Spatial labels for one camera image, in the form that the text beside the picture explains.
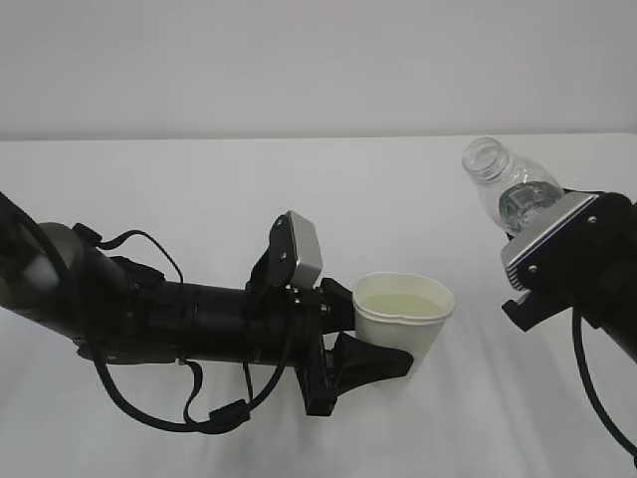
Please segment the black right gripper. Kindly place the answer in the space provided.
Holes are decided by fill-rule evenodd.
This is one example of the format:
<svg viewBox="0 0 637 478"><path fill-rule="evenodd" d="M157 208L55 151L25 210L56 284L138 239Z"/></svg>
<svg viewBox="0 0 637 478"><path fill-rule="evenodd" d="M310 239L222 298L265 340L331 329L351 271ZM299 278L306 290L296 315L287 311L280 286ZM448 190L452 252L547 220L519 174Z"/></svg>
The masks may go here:
<svg viewBox="0 0 637 478"><path fill-rule="evenodd" d="M523 297L503 306L527 331L571 307L593 327L636 306L636 207L616 192L600 196L524 265Z"/></svg>

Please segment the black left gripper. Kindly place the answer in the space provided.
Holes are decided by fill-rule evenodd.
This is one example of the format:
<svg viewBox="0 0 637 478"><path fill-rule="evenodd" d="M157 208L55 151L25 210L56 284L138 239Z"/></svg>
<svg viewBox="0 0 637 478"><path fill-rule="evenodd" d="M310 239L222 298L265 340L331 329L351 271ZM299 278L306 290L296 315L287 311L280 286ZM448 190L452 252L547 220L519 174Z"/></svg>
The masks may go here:
<svg viewBox="0 0 637 478"><path fill-rule="evenodd" d="M295 369L307 415L327 417L338 396L408 374L412 354L342 333L355 329L355 313L352 292L335 279L323 278L311 289L292 288L291 299L289 364ZM339 334L330 352L323 337L333 333Z"/></svg>

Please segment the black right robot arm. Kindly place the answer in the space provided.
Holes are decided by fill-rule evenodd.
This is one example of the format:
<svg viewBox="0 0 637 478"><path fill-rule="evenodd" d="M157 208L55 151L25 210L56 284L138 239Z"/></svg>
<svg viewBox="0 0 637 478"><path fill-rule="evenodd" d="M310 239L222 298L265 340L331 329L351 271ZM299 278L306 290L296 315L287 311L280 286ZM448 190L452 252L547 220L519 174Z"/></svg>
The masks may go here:
<svg viewBox="0 0 637 478"><path fill-rule="evenodd" d="M528 331L570 308L636 356L636 206L616 192L567 190L501 252L502 305Z"/></svg>

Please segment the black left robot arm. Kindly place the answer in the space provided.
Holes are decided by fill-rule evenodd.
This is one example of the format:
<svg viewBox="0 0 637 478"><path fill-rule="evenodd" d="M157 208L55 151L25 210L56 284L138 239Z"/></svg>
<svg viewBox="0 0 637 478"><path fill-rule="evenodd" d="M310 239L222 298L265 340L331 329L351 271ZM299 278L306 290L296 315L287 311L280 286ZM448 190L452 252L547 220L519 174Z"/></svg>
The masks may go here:
<svg viewBox="0 0 637 478"><path fill-rule="evenodd" d="M306 413L328 416L344 393L405 376L414 358L356 338L349 290L321 275L314 225L287 211L246 285L228 289L169 281L116 254L124 235L105 240L84 224L38 223L1 201L1 305L69 339L91 361L107 394L131 418L176 433L221 434L247 422L291 367ZM273 374L212 411L206 420L152 417L116 387L113 365L179 363L203 384L204 361L267 364Z"/></svg>

